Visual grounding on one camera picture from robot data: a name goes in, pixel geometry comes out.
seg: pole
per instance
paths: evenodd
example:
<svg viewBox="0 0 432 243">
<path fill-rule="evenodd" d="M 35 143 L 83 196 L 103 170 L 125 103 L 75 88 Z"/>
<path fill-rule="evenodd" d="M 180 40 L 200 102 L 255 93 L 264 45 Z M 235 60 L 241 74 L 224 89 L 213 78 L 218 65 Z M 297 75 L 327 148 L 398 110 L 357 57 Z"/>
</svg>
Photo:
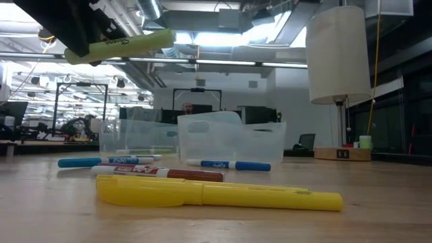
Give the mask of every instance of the pole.
<svg viewBox="0 0 432 243">
<path fill-rule="evenodd" d="M 57 83 L 57 89 L 55 90 L 55 102 L 54 102 L 54 115 L 53 115 L 53 136 L 55 135 L 55 120 L 57 119 L 57 107 L 59 105 L 59 89 L 61 84 Z"/>
<path fill-rule="evenodd" d="M 108 97 L 108 84 L 105 84 L 105 96 L 103 99 L 103 114 L 102 120 L 105 121 L 105 113 L 107 112 L 107 97 Z"/>
<path fill-rule="evenodd" d="M 339 129 L 337 129 L 337 137 L 338 140 L 338 146 L 342 147 L 344 145 L 344 121 L 342 117 L 342 107 L 344 106 L 343 101 L 336 101 L 336 107 L 337 107 L 337 122 L 339 123 Z"/>
</svg>

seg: dry erase marker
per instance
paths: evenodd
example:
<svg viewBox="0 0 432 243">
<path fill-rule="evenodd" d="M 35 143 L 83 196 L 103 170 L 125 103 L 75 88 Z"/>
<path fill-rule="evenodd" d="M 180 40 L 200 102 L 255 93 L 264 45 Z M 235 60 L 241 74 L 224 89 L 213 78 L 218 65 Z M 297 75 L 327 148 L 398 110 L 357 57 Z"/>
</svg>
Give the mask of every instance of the dry erase marker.
<svg viewBox="0 0 432 243">
<path fill-rule="evenodd" d="M 92 167 L 99 163 L 121 163 L 121 164 L 148 164 L 152 163 L 152 157 L 109 157 L 109 158 L 73 158 L 59 159 L 57 163 L 60 168 Z"/>
<path fill-rule="evenodd" d="M 219 172 L 195 171 L 187 169 L 168 169 L 164 167 L 150 167 L 148 165 L 97 165 L 92 167 L 91 173 L 94 175 L 148 176 L 157 178 L 181 178 L 206 182 L 223 182 L 223 174 Z"/>
<path fill-rule="evenodd" d="M 249 171 L 270 171 L 271 169 L 271 165 L 269 163 L 255 163 L 255 162 L 243 162 L 243 161 L 216 161 L 216 160 L 190 159 L 187 161 L 187 164 L 193 166 L 201 166 L 201 167 L 213 167 L 213 168 L 249 170 Z"/>
<path fill-rule="evenodd" d="M 124 157 L 130 157 L 130 158 L 153 158 L 156 161 L 162 159 L 162 155 L 122 155 L 122 156 L 113 156 L 113 157 L 109 157 L 109 158 L 124 158 Z"/>
</svg>

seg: metal frame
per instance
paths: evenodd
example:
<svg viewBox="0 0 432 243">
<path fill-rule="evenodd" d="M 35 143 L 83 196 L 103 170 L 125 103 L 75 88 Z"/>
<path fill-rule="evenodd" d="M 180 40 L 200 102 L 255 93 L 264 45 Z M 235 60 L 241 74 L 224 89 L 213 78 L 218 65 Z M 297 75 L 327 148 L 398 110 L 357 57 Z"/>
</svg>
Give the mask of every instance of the metal frame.
<svg viewBox="0 0 432 243">
<path fill-rule="evenodd" d="M 185 90 L 185 91 L 190 91 L 190 92 L 218 92 L 219 93 L 219 110 L 222 110 L 222 90 L 209 90 L 209 89 L 205 89 L 205 88 L 199 88 L 199 90 L 201 91 L 194 91 L 196 90 L 196 88 L 174 88 L 173 89 L 173 106 L 172 106 L 172 111 L 174 111 L 174 103 L 176 102 L 176 92 L 179 90 Z"/>
<path fill-rule="evenodd" d="M 0 51 L 0 59 L 9 61 L 40 61 L 67 63 L 62 54 L 44 53 L 14 53 Z M 210 59 L 182 59 L 158 57 L 112 57 L 102 61 L 102 64 L 125 65 L 125 63 L 170 63 L 170 64 L 199 64 L 199 65 L 234 65 L 255 68 L 294 68 L 307 69 L 306 63 L 279 63 L 271 61 L 241 61 L 241 60 L 210 60 Z"/>
<path fill-rule="evenodd" d="M 63 93 L 60 92 L 60 86 L 62 85 L 76 85 L 76 86 L 104 86 L 105 87 L 105 96 L 103 100 L 103 114 L 102 114 L 102 120 L 105 121 L 105 113 L 107 111 L 107 98 L 108 98 L 108 84 L 91 84 L 91 83 L 82 83 L 82 82 L 76 82 L 76 83 L 66 83 L 66 82 L 58 82 L 57 83 L 57 89 L 55 90 L 55 103 L 54 103 L 54 115 L 53 115 L 53 135 L 55 134 L 55 120 L 57 119 L 57 107 L 59 104 L 59 96 Z"/>
</svg>

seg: person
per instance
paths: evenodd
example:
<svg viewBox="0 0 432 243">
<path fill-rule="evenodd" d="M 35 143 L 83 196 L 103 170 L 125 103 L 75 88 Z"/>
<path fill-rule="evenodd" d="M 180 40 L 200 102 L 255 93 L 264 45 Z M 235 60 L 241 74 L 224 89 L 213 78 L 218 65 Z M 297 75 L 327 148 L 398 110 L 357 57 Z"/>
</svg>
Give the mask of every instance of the person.
<svg viewBox="0 0 432 243">
<path fill-rule="evenodd" d="M 192 115 L 193 112 L 193 106 L 191 103 L 186 102 L 183 104 L 183 115 Z"/>
</svg>

